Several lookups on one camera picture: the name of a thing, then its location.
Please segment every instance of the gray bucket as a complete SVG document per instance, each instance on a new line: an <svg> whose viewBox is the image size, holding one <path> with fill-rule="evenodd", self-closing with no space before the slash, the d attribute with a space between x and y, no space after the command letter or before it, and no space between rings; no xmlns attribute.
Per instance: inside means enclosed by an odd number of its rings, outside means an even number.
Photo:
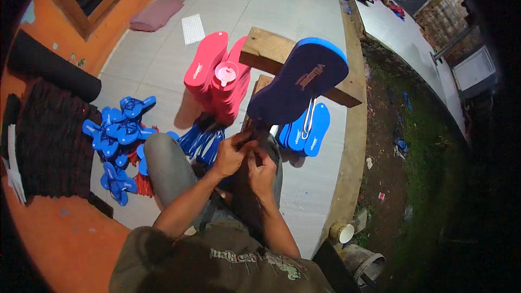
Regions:
<svg viewBox="0 0 521 293"><path fill-rule="evenodd" d="M372 281L382 273L386 258L381 253L374 253L356 244L349 244L343 250L345 266L353 274L360 287L365 286L365 282L361 279L362 273L365 273Z"/></svg>

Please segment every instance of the gray pants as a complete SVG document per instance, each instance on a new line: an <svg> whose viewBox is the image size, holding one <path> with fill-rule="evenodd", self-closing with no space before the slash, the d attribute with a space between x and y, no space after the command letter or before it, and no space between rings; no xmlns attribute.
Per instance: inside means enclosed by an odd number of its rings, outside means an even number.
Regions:
<svg viewBox="0 0 521 293"><path fill-rule="evenodd" d="M277 142L270 135L260 145L275 162L277 173L273 183L273 191L277 206L280 207L282 189L282 160ZM192 167L186 160L185 153L179 144L165 133L155 133L145 142L148 174L152 180L155 194L163 207L168 206L176 197L195 185L198 181ZM203 230L209 222L223 218L237 219L242 222L253 237L262 240L262 210L255 194L248 185L247 163L244 161L239 170L224 179L218 187L233 194L232 205L224 205L219 195L214 193L192 225Z"/></svg>

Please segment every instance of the brick wall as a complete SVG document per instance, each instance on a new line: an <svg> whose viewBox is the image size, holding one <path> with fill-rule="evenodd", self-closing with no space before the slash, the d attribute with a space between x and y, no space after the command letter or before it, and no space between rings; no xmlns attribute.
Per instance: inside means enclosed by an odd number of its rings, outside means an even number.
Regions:
<svg viewBox="0 0 521 293"><path fill-rule="evenodd" d="M433 47L443 48L451 38L468 27L467 10L461 6L464 0L429 0L414 14L416 22L425 29L426 37ZM481 32L473 30L465 39L445 54L451 65L468 55L479 43Z"/></svg>

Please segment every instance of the tiled floor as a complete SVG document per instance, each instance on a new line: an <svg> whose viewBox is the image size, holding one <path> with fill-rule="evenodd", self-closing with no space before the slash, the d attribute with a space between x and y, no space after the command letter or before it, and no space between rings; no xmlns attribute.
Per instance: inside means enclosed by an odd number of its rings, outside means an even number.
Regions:
<svg viewBox="0 0 521 293"><path fill-rule="evenodd" d="M185 93L183 77L191 64L198 43L185 45L181 18L199 14L205 34L226 31L228 48L257 26L293 40L321 37L345 52L345 36L338 0L186 0L185 7L162 29L153 33L130 31L101 74L100 96L93 102L100 109L117 107L121 98L130 95L144 99L155 95L157 104L143 116L146 126L156 125L183 135L200 112ZM248 93L240 105L236 122L226 130L231 136L241 128L247 104L260 71L252 70ZM283 166L281 211L288 222L303 257L315 250L335 190L343 148L347 109L326 98L331 125L318 157L308 158L303 166L290 162ZM103 190L100 177L103 168L95 159L91 188L114 207L114 219L128 228L151 225L160 209L154 199L129 195L127 206L120 207L110 193ZM136 174L129 166L129 176Z"/></svg>
<svg viewBox="0 0 521 293"><path fill-rule="evenodd" d="M405 21L394 15L380 0L367 7L356 2L365 31L402 57L445 103L459 130L465 134L459 95L446 62L436 66L430 57L433 48L420 33L420 26L405 13Z"/></svg>

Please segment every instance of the stack of red soles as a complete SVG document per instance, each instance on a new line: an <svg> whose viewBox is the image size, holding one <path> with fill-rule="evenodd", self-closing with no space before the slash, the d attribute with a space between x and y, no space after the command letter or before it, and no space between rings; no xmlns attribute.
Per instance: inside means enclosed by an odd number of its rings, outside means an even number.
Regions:
<svg viewBox="0 0 521 293"><path fill-rule="evenodd" d="M242 46L246 36L240 38L230 50L226 61L231 62L237 69L236 77L222 86L216 76L212 77L212 105L216 112L217 121L231 125L239 113L239 105L246 96L250 84L251 67L239 62Z"/></svg>
<svg viewBox="0 0 521 293"><path fill-rule="evenodd" d="M250 84L251 67L239 63L246 38L239 39L228 55L228 33L222 31L206 36L199 43L195 58L185 74L188 91L207 112L213 113L216 120L225 125L231 125L237 118L239 105ZM221 62L234 78L228 81L217 78L216 67Z"/></svg>
<svg viewBox="0 0 521 293"><path fill-rule="evenodd" d="M215 67L228 57L228 33L221 31L206 36L200 43L194 60L185 74L184 83L188 91L208 112L212 106L212 78Z"/></svg>

